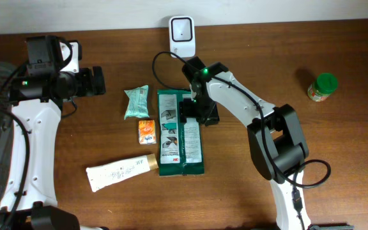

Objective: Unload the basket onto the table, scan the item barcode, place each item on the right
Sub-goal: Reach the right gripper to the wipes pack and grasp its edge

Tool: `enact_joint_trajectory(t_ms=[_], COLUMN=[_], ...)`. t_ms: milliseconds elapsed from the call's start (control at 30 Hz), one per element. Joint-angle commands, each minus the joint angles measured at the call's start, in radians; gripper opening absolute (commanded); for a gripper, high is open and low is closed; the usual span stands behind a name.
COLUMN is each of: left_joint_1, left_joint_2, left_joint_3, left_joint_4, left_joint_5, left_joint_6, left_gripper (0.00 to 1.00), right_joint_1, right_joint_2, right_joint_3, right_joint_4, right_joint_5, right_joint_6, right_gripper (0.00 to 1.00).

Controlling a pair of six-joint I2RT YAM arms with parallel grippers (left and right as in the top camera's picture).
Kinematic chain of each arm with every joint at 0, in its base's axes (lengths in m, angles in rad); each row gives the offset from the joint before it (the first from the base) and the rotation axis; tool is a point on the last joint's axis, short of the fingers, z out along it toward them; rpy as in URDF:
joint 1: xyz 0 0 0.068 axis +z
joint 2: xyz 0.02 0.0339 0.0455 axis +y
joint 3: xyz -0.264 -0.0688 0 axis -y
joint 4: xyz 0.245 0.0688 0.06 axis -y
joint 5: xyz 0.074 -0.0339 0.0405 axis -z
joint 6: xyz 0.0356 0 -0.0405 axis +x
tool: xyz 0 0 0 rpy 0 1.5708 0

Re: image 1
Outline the green 3M sponge package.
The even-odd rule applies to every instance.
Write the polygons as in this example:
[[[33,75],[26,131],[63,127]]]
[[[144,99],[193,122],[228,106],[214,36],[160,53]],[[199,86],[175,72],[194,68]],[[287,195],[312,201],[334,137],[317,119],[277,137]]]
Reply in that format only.
[[[189,92],[173,89],[157,91],[160,122],[159,176],[204,174],[204,156],[199,123],[182,118],[182,103]]]

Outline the light green snack packet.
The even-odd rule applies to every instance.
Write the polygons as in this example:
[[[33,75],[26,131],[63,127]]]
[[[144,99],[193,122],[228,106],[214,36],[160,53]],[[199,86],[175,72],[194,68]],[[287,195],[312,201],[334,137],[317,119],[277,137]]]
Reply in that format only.
[[[135,89],[124,90],[128,97],[128,105],[124,115],[124,119],[136,117],[136,118],[148,118],[148,85],[144,85]]]

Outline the orange small box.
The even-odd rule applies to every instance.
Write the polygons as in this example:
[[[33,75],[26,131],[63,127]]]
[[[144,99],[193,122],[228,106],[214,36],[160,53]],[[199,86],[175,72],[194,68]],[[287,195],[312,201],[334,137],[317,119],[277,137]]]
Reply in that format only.
[[[139,144],[156,144],[156,130],[154,120],[141,120],[138,125]]]

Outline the white tube with gold cap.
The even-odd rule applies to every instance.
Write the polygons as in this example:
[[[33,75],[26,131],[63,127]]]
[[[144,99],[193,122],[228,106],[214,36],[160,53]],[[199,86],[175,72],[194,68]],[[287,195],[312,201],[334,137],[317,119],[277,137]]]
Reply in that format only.
[[[111,162],[105,165],[87,167],[86,173],[93,192],[127,180],[134,176],[158,169],[155,154],[143,155]]]

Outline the green lid glass jar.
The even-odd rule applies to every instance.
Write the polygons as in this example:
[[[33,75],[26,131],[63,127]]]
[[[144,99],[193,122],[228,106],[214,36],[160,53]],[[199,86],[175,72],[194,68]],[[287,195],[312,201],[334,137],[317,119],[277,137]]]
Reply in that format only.
[[[339,82],[331,73],[321,73],[308,87],[307,95],[315,102],[326,100],[338,88]]]

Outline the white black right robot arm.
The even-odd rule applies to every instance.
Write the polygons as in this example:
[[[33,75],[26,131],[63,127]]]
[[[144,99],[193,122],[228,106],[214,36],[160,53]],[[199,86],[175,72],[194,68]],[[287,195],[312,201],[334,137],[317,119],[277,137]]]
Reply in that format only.
[[[247,129],[250,155],[258,173],[270,182],[279,229],[308,229],[303,170],[309,149],[296,111],[266,102],[240,84],[222,63],[210,66],[193,57],[182,72],[190,83],[191,97],[181,106],[184,120],[205,126],[220,119],[218,105],[231,112]]]

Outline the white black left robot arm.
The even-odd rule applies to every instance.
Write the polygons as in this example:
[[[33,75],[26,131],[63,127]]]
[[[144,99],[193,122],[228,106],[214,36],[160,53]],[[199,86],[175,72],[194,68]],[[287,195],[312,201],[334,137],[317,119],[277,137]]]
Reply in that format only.
[[[80,229],[58,207],[55,141],[63,104],[105,93],[99,66],[82,68],[76,40],[45,35],[26,40],[27,59],[0,63],[0,229]]]

